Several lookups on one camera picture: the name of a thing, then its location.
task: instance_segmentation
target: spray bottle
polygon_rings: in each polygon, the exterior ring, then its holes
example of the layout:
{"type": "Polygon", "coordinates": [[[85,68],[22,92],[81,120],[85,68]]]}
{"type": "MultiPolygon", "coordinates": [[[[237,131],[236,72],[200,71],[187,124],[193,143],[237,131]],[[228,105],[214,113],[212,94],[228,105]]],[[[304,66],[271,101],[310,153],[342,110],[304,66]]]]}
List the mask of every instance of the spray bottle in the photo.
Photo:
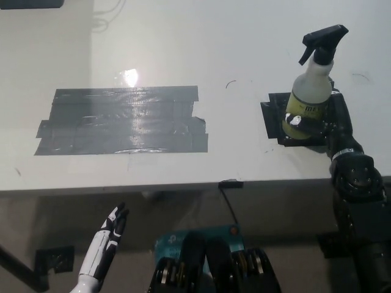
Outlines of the spray bottle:
{"type": "MultiPolygon", "coordinates": [[[[335,49],[348,32],[346,27],[339,24],[304,36],[303,44],[307,49],[299,63],[305,64],[312,52],[315,51],[315,53],[310,59],[307,71],[296,78],[293,83],[287,104],[288,113],[317,120],[322,119],[332,91],[329,73],[334,65],[335,49]]],[[[310,137],[308,134],[293,129],[287,121],[282,122],[282,129],[293,139],[310,137]]]]}

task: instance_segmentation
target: floor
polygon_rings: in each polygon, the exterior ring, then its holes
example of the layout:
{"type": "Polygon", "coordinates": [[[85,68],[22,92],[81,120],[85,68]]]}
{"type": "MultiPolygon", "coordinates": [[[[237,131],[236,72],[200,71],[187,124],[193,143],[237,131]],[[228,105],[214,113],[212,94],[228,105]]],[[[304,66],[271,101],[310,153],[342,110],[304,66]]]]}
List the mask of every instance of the floor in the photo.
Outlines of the floor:
{"type": "MultiPolygon", "coordinates": [[[[263,247],[283,292],[358,292],[350,259],[325,260],[315,235],[336,230],[325,183],[226,190],[247,247],[263,247]]],[[[74,245],[72,273],[50,272],[50,293],[70,292],[84,254],[108,213],[130,208],[119,252],[101,292],[145,292],[155,268],[156,238],[173,230],[233,223],[218,190],[141,194],[0,198],[1,245],[32,267],[36,249],[74,245]]],[[[0,268],[0,292],[31,292],[0,268]]]]}

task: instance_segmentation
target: black cable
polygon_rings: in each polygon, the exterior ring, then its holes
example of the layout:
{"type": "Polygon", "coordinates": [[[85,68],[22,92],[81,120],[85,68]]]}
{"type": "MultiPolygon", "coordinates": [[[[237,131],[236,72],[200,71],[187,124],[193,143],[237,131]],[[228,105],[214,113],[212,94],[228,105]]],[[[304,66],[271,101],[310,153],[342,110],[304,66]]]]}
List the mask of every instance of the black cable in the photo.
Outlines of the black cable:
{"type": "Polygon", "coordinates": [[[221,192],[221,194],[222,194],[222,197],[224,197],[224,200],[225,200],[225,202],[227,203],[228,208],[230,209],[230,212],[231,212],[231,215],[232,215],[232,218],[233,218],[234,223],[235,223],[236,225],[239,224],[238,219],[236,218],[236,215],[235,215],[235,213],[233,212],[233,208],[232,208],[232,206],[231,206],[231,203],[230,203],[230,201],[228,200],[228,198],[227,198],[227,196],[226,196],[224,190],[222,190],[221,188],[220,188],[219,190],[220,190],[220,192],[221,192]]]}

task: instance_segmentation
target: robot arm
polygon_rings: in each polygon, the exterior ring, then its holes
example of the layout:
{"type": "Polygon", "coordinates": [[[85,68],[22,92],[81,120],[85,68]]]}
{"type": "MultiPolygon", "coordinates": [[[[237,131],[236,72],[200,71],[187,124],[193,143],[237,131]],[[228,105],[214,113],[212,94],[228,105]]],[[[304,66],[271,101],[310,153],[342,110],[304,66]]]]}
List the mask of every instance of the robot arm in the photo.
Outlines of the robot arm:
{"type": "Polygon", "coordinates": [[[391,291],[391,198],[373,158],[353,137],[343,95],[334,91],[324,120],[285,116],[292,127],[326,138],[332,160],[334,214],[356,266],[362,292],[391,291]]]}
{"type": "Polygon", "coordinates": [[[102,288],[125,229],[129,210],[124,208],[124,203],[117,206],[93,237],[80,269],[78,284],[71,293],[96,293],[102,288]]]}

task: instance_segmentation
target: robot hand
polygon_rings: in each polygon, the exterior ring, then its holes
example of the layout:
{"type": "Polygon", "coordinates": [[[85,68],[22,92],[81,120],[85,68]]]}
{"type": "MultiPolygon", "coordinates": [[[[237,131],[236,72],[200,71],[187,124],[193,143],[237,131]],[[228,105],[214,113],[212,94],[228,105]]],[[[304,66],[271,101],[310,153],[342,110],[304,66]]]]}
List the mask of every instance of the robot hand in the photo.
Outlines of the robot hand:
{"type": "Polygon", "coordinates": [[[124,207],[124,203],[118,205],[93,237],[80,269],[78,284],[71,293],[96,293],[102,288],[125,229],[129,210],[124,207]]]}

